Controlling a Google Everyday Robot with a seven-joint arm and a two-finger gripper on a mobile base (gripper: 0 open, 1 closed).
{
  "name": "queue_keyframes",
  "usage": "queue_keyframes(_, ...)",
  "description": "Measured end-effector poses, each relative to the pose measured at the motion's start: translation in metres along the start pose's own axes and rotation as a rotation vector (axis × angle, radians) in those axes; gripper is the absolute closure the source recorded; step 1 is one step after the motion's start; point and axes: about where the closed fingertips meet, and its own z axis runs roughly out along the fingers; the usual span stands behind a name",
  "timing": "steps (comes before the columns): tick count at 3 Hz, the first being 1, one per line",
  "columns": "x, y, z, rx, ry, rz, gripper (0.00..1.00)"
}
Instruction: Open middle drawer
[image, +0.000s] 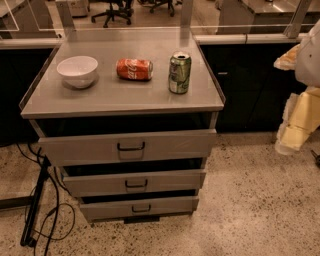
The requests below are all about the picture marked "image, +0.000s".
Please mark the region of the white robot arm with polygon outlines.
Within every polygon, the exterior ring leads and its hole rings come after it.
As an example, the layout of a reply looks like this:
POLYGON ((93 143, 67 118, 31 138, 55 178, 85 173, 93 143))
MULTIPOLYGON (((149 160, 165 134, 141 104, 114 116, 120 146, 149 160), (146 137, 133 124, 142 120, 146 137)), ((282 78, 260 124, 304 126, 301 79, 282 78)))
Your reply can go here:
POLYGON ((301 94, 290 94, 276 136, 276 151, 291 155, 320 126, 320 21, 298 45, 277 58, 274 66, 293 70, 296 80, 307 86, 301 94))

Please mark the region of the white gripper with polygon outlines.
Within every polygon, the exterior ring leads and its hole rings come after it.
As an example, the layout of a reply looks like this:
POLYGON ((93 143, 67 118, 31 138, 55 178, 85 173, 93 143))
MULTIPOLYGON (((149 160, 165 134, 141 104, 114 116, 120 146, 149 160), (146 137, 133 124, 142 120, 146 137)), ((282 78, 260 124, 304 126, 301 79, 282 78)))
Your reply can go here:
MULTIPOLYGON (((274 67, 284 71, 294 70, 299 48, 297 44, 278 57, 274 67)), ((282 155, 292 155, 301 149, 309 134, 320 126, 320 89, 308 87, 301 94, 292 93, 287 100, 283 120, 288 127, 280 126, 275 150, 282 155)))

